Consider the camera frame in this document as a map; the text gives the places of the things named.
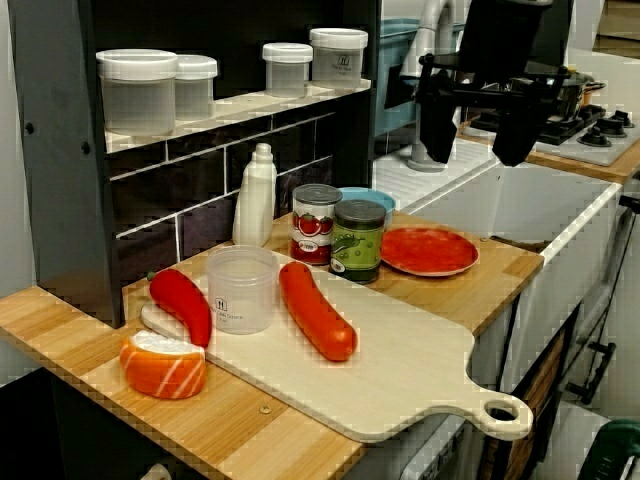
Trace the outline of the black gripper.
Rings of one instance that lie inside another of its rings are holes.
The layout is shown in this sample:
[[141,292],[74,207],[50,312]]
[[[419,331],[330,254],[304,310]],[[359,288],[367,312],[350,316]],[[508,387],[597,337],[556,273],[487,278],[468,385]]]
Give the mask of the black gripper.
[[480,107],[499,113],[496,157],[523,163],[568,77],[569,27],[568,1],[472,1],[459,49],[420,58],[419,138],[431,159],[449,161],[456,108]]

